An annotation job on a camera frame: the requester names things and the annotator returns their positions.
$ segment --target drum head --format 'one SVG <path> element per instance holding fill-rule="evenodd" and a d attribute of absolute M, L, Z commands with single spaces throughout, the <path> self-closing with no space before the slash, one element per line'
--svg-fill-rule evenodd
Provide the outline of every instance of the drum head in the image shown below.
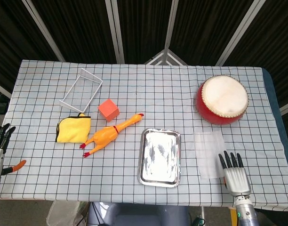
<path fill-rule="evenodd" d="M 227 75 L 208 79 L 201 95 L 210 111 L 225 118 L 239 116 L 248 106 L 248 94 L 243 85 Z"/>

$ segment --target drum rim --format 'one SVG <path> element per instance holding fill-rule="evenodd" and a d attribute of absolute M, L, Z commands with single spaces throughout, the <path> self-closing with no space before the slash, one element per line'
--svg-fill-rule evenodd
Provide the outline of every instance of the drum rim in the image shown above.
<path fill-rule="evenodd" d="M 206 85 L 206 83 L 207 83 L 208 80 L 210 80 L 210 79 L 212 79 L 212 78 L 214 78 L 214 77 L 218 77 L 218 76 L 229 77 L 229 78 L 232 78 L 232 79 L 234 79 L 235 81 L 237 81 L 237 82 L 244 88 L 244 90 L 245 90 L 245 92 L 246 92 L 246 94 L 247 94 L 247 98 L 248 98 L 248 92 L 247 92 L 246 88 L 243 86 L 243 84 L 242 84 L 241 82 L 239 82 L 237 79 L 233 78 L 233 77 L 230 76 L 230 75 L 220 74 L 220 75 L 215 75 L 215 76 L 212 76 L 211 78 L 208 78 L 208 79 L 203 83 L 202 88 L 201 88 L 201 99 L 202 99 L 204 105 L 205 105 L 212 113 L 214 113 L 215 115 L 218 115 L 218 116 L 220 116 L 220 117 L 223 117 L 223 118 L 235 118 L 235 117 L 238 117 L 238 116 L 242 115 L 243 113 L 245 113 L 245 111 L 246 111 L 247 108 L 248 108 L 249 98 L 247 99 L 247 100 L 248 100 L 248 101 L 247 101 L 247 105 L 245 106 L 244 110 L 243 110 L 241 113 L 235 114 L 235 115 L 233 115 L 233 116 L 218 113 L 216 110 L 212 109 L 212 107 L 209 106 L 209 105 L 206 103 L 206 100 L 205 100 L 205 98 L 204 98 L 204 91 L 205 91 L 204 88 L 205 88 L 205 85 Z"/>

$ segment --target white wire basket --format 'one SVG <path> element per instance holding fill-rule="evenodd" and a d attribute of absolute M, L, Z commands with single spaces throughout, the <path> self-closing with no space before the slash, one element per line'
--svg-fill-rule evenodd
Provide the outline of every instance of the white wire basket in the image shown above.
<path fill-rule="evenodd" d="M 72 111 L 84 113 L 102 85 L 102 80 L 81 68 L 76 81 L 59 104 Z"/>

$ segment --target floor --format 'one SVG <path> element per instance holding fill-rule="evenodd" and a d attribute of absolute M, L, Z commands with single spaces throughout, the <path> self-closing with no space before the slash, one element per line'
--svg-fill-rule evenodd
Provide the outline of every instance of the floor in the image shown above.
<path fill-rule="evenodd" d="M 0 125 L 3 119 L 4 116 L 0 115 Z M 0 226 L 45 226 L 51 205 L 52 201 L 0 200 Z M 200 207 L 190 207 L 189 213 L 194 219 L 200 214 Z M 260 226 L 273 226 L 272 223 L 266 223 L 267 220 L 264 216 L 260 216 L 260 218 L 262 218 Z M 206 207 L 205 219 L 208 226 L 231 225 L 230 210 L 228 208 Z"/>

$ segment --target yellow cloth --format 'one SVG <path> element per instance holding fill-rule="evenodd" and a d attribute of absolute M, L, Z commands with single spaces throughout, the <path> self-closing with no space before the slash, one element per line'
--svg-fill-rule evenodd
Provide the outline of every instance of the yellow cloth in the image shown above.
<path fill-rule="evenodd" d="M 62 119 L 57 124 L 56 142 L 85 143 L 91 129 L 91 117 L 80 113 L 75 117 Z"/>

